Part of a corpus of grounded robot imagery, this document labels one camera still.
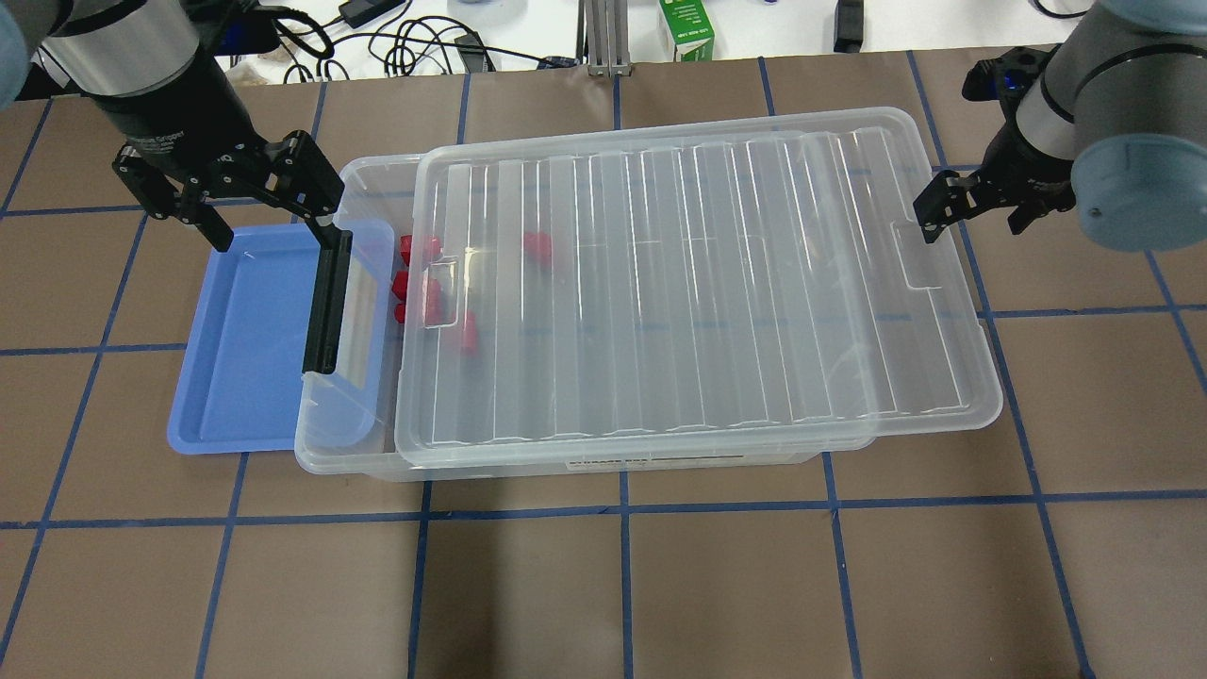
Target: power adapter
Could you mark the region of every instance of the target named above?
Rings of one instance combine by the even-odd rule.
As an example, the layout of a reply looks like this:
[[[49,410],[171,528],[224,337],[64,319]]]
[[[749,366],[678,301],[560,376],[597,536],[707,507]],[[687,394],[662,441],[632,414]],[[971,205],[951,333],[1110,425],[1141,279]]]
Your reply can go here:
[[[406,0],[348,0],[339,6],[339,16],[348,25],[361,28],[403,2]]]
[[[856,53],[863,48],[863,0],[838,0],[834,8],[834,51]]]

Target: black cable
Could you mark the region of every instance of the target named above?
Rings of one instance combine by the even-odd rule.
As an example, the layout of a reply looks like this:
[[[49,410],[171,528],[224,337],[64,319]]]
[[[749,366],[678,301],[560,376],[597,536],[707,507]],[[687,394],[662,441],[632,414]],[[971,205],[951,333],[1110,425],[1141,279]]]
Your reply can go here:
[[[390,37],[391,35],[393,35],[393,34],[390,34],[390,33],[378,33],[378,31],[373,31],[373,33],[352,33],[352,34],[349,34],[349,35],[343,35],[340,37],[337,37],[336,40],[332,41],[332,43],[333,45],[339,45],[340,42],[344,42],[345,40],[351,40],[354,37]],[[412,37],[410,40],[414,40],[415,42],[419,42],[421,45],[438,45],[441,47],[454,47],[454,48],[460,47],[460,45],[457,45],[455,42],[441,42],[441,41],[432,41],[432,40],[419,40],[418,37]],[[502,47],[490,47],[490,46],[486,46],[486,45],[483,45],[482,47],[477,47],[476,46],[474,48],[476,49],[485,49],[486,52],[497,52],[500,54],[508,54],[508,55],[512,55],[512,57],[519,57],[521,59],[531,59],[533,62],[538,62],[538,63],[542,63],[542,64],[546,64],[546,65],[549,65],[549,66],[553,66],[553,68],[559,68],[560,66],[560,64],[550,62],[549,59],[544,59],[542,57],[533,57],[532,54],[525,54],[524,52],[517,52],[514,49],[503,49]]]
[[[427,24],[427,19],[447,19],[447,18],[448,17],[422,17],[422,18],[419,18],[419,19],[414,19],[414,23],[412,23],[410,25],[407,27],[407,31],[406,33],[402,33],[402,25],[400,24],[398,25],[398,30],[396,31],[397,37],[396,37],[395,47],[393,48],[398,49],[401,47],[401,48],[410,52],[412,54],[414,54],[414,51],[410,49],[409,47],[407,47],[407,41],[412,39],[410,37],[410,30],[414,27],[416,27],[416,25],[421,25],[425,29],[427,29],[427,31],[432,34],[432,40],[439,42],[441,36],[443,36],[445,33],[448,33],[450,30],[456,30],[459,27],[450,25],[450,27],[442,28],[441,30],[437,31],[436,29],[433,29],[431,25]],[[459,23],[459,22],[455,22],[455,19],[449,19],[449,21],[451,21],[454,23]],[[414,70],[415,70],[415,66],[419,65],[420,59],[422,59],[424,57],[428,57],[428,58],[435,59],[430,54],[432,47],[433,47],[433,45],[427,45],[426,47],[424,47],[424,51],[419,54],[419,57],[413,57],[412,58],[410,68],[409,69],[408,68],[403,68],[403,72],[401,75],[410,75],[410,74],[413,74]],[[445,74],[453,72],[453,62],[449,59],[449,53],[448,53],[448,48],[447,47],[441,47],[441,55],[444,57],[444,66],[442,66],[441,70],[444,71]]]
[[[1089,11],[1089,10],[1084,10],[1081,12],[1069,12],[1069,13],[1054,12],[1054,11],[1049,10],[1048,7],[1044,7],[1043,0],[1031,0],[1031,5],[1036,10],[1038,10],[1040,14],[1043,14],[1045,17],[1049,17],[1049,18],[1053,18],[1053,19],[1075,19],[1075,18],[1084,17],[1085,12]]]
[[[280,31],[281,37],[288,40],[293,45],[302,49],[307,54],[310,54],[315,59],[330,59],[336,55],[336,46],[331,41],[331,36],[327,35],[327,27],[320,25],[310,14],[293,10],[291,7],[258,7],[256,12],[264,13],[272,17],[278,17],[273,19],[273,25]],[[284,21],[293,21],[301,24],[305,24],[310,28],[310,33],[317,34],[319,40],[322,42],[322,49],[316,49],[310,46],[309,42],[302,40],[302,37],[285,27]]]
[[[331,75],[331,66],[332,65],[337,66],[340,70],[340,72],[344,74],[344,80],[352,80],[352,77],[350,75],[348,75],[348,69],[344,68],[344,64],[340,64],[336,59],[327,59],[327,60],[322,62],[322,66],[317,66],[316,65],[315,68],[317,68],[319,70],[321,70],[322,71],[322,77],[330,82],[332,80],[336,80]]]
[[[290,54],[290,59],[293,59],[293,65],[285,69],[285,77],[281,78],[281,84],[288,84],[290,76],[293,75],[295,71],[297,71],[298,74],[298,82],[313,82],[314,74],[310,71],[310,69],[302,65],[302,62],[298,60],[297,54],[293,53],[293,49],[290,49],[288,45],[285,45],[284,42],[281,43],[281,47],[285,47],[285,51]]]
[[[344,21],[344,17],[336,17],[336,18],[331,19],[330,22],[322,24],[320,28],[328,29],[328,28],[334,27],[336,24],[338,24],[342,21]],[[303,30],[302,33],[293,33],[293,35],[297,35],[298,37],[302,37],[302,36],[305,36],[305,35],[314,35],[316,31],[313,28],[308,28],[308,29]]]
[[[385,28],[390,23],[393,23],[393,22],[392,21],[391,22],[386,22],[386,24],[384,24],[381,28]],[[412,49],[410,47],[407,46],[407,40],[409,40],[410,31],[416,25],[421,25],[422,28],[425,28],[428,33],[432,34],[432,37],[435,37],[437,40],[439,39],[439,36],[443,33],[450,30],[450,29],[442,29],[441,31],[437,31],[432,27],[427,25],[427,23],[425,23],[422,19],[407,19],[407,21],[400,23],[397,25],[397,28],[393,29],[393,34],[392,34],[392,36],[393,36],[393,46],[385,53],[384,57],[378,55],[378,53],[373,51],[373,43],[374,43],[374,41],[377,40],[378,36],[372,37],[369,40],[369,45],[368,45],[368,53],[369,53],[371,57],[373,57],[373,59],[375,59],[377,62],[381,63],[381,66],[383,66],[383,70],[385,71],[386,77],[410,75],[414,71],[415,65],[420,60],[422,60],[424,57],[427,57],[428,59],[433,59],[435,60],[435,58],[428,53],[431,51],[431,46],[428,46],[427,48],[425,48],[424,53],[421,53],[419,55],[415,54],[414,49]],[[408,54],[410,55],[410,63],[409,63],[409,65],[408,65],[408,63],[406,60],[406,57]],[[441,69],[442,72],[448,74],[448,72],[450,72],[453,70],[453,63],[449,60],[447,52],[444,52],[443,55],[444,55],[444,63],[448,65],[448,68],[439,66],[439,69]]]

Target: cable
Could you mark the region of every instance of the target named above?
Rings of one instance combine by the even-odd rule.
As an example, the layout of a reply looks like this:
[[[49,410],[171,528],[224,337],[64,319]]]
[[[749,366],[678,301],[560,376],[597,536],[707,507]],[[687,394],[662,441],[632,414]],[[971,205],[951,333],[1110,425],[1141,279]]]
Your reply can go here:
[[[325,60],[325,62],[321,62],[321,64],[322,64],[322,65],[321,65],[321,68],[320,68],[320,66],[317,66],[317,65],[316,65],[315,68],[317,68],[319,70],[321,70],[321,71],[322,71],[322,77],[323,77],[323,80],[326,80],[326,81],[328,81],[328,82],[331,82],[331,81],[336,80],[336,78],[334,78],[334,77],[333,77],[333,76],[331,75],[331,66],[332,66],[332,65],[337,66],[337,68],[338,68],[338,69],[340,70],[340,72],[343,72],[343,74],[344,74],[344,80],[352,80],[352,77],[351,77],[350,75],[348,75],[348,69],[345,69],[345,68],[344,68],[344,64],[340,64],[339,62],[337,62],[337,60],[334,60],[334,59],[327,59],[327,60]]]
[[[352,33],[352,34],[349,34],[349,35],[344,35],[344,36],[337,37],[336,40],[332,41],[332,43],[333,45],[339,45],[340,42],[344,42],[346,40],[351,40],[354,37],[390,37],[391,35],[393,35],[393,34],[390,34],[390,33],[379,33],[379,31]],[[460,47],[460,45],[457,45],[455,42],[441,42],[441,41],[433,41],[433,40],[419,40],[418,37],[412,37],[410,40],[414,40],[415,42],[419,42],[421,45],[438,45],[441,47],[454,47],[454,48]],[[508,55],[512,55],[512,57],[519,57],[521,59],[530,59],[530,60],[533,60],[533,62],[537,62],[537,63],[541,63],[541,64],[546,64],[546,65],[553,66],[553,68],[560,66],[560,64],[550,62],[549,59],[546,59],[546,58],[542,58],[542,57],[533,57],[532,54],[525,54],[524,52],[517,52],[514,49],[503,49],[502,47],[490,47],[490,46],[486,46],[486,45],[483,45],[482,47],[474,46],[474,48],[476,49],[485,49],[486,52],[497,52],[500,54],[508,54]]]
[[[1049,10],[1048,7],[1044,7],[1043,0],[1031,0],[1031,6],[1033,6],[1036,10],[1038,10],[1040,14],[1043,14],[1045,17],[1049,17],[1049,18],[1053,18],[1053,19],[1075,19],[1075,18],[1084,17],[1085,12],[1089,11],[1089,10],[1084,10],[1084,11],[1080,11],[1080,12],[1069,12],[1069,13],[1054,12],[1054,11]]]
[[[281,37],[288,40],[296,45],[298,49],[302,49],[315,59],[330,59],[336,55],[336,46],[331,41],[331,36],[327,35],[327,27],[320,25],[319,22],[310,17],[310,14],[290,7],[279,6],[258,7],[255,11],[272,17],[279,17],[273,19],[273,25],[276,27],[278,31],[280,31]],[[284,23],[281,23],[284,21],[293,21],[309,27],[310,33],[317,34],[319,40],[322,41],[322,49],[316,49],[315,47],[311,47],[309,42],[302,40],[298,34],[293,33],[286,28]]]
[[[427,19],[432,19],[432,18],[444,19],[447,17],[422,17],[420,19],[414,19],[413,23],[410,23],[407,27],[407,31],[406,33],[402,33],[402,24],[400,24],[398,29],[395,31],[395,34],[397,35],[397,37],[395,40],[393,48],[390,49],[390,53],[395,53],[397,51],[397,52],[401,52],[401,53],[409,52],[412,54],[410,66],[407,68],[403,64],[402,72],[398,74],[398,75],[412,75],[414,72],[414,70],[415,70],[415,66],[418,66],[419,62],[421,59],[424,59],[425,57],[427,57],[430,59],[435,59],[435,57],[432,57],[430,54],[433,45],[427,45],[426,47],[424,47],[424,51],[419,54],[419,57],[414,55],[414,49],[412,49],[410,47],[407,47],[407,41],[410,40],[410,30],[414,27],[421,25],[425,29],[427,29],[427,31],[432,34],[432,40],[435,40],[437,42],[441,40],[441,36],[443,36],[445,33],[448,33],[450,30],[456,30],[459,28],[456,25],[451,25],[451,27],[447,27],[447,28],[443,28],[443,29],[441,29],[441,30],[437,31],[436,29],[433,29],[432,27],[430,27],[426,23]],[[441,55],[444,57],[444,65],[441,66],[441,71],[443,71],[445,74],[453,72],[453,62],[449,59],[448,48],[441,47]]]
[[[310,69],[305,68],[304,65],[302,65],[302,62],[298,60],[297,54],[293,53],[293,49],[290,49],[288,45],[285,45],[284,42],[281,43],[281,47],[285,47],[285,51],[288,52],[290,54],[290,59],[293,59],[293,65],[285,69],[285,77],[281,78],[281,84],[288,84],[290,76],[293,75],[295,71],[298,74],[298,82],[313,82],[314,72],[311,72]]]
[[[333,28],[336,24],[338,24],[342,21],[344,21],[344,17],[336,17],[336,18],[331,19],[330,22],[322,24],[320,28],[322,28],[322,29]],[[308,28],[308,29],[303,30],[302,33],[293,33],[293,35],[297,35],[298,37],[302,37],[302,36],[305,36],[305,35],[313,35],[315,33],[316,31],[313,28]]]

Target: black device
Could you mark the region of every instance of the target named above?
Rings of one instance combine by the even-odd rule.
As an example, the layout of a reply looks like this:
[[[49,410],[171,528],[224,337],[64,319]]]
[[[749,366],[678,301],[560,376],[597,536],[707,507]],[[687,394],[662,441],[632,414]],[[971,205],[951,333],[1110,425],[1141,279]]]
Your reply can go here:
[[[352,28],[361,28],[407,0],[349,0],[339,6],[339,16]]]
[[[863,48],[863,0],[838,0],[834,7],[834,51],[856,53]]]
[[[468,31],[453,39],[456,42],[456,52],[465,64],[465,72],[492,72],[495,70],[490,54],[486,53],[482,36],[477,31]]]

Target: red block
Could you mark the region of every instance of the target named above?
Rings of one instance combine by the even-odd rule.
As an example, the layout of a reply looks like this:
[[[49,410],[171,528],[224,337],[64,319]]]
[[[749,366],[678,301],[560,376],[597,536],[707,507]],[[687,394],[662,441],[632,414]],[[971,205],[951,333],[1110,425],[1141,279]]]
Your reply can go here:
[[[553,238],[548,233],[524,232],[524,251],[541,268],[553,268]]]
[[[393,285],[390,286],[390,289],[393,292],[395,297],[402,300],[407,299],[408,280],[410,280],[410,274],[408,274],[404,270],[400,270],[398,273],[393,274]]]
[[[441,258],[441,256],[443,253],[442,252],[443,247],[444,246],[443,246],[443,244],[441,244],[441,239],[439,238],[437,238],[435,235],[432,235],[431,238],[428,238],[427,239],[427,246],[424,250],[424,257],[425,257],[424,261],[430,263],[430,262],[435,262],[436,259]]]
[[[444,299],[441,295],[441,281],[428,277],[427,288],[424,294],[424,322],[427,324],[439,324],[443,321]]]
[[[410,241],[414,238],[408,233],[398,239],[398,254],[402,256],[402,263],[410,265]]]

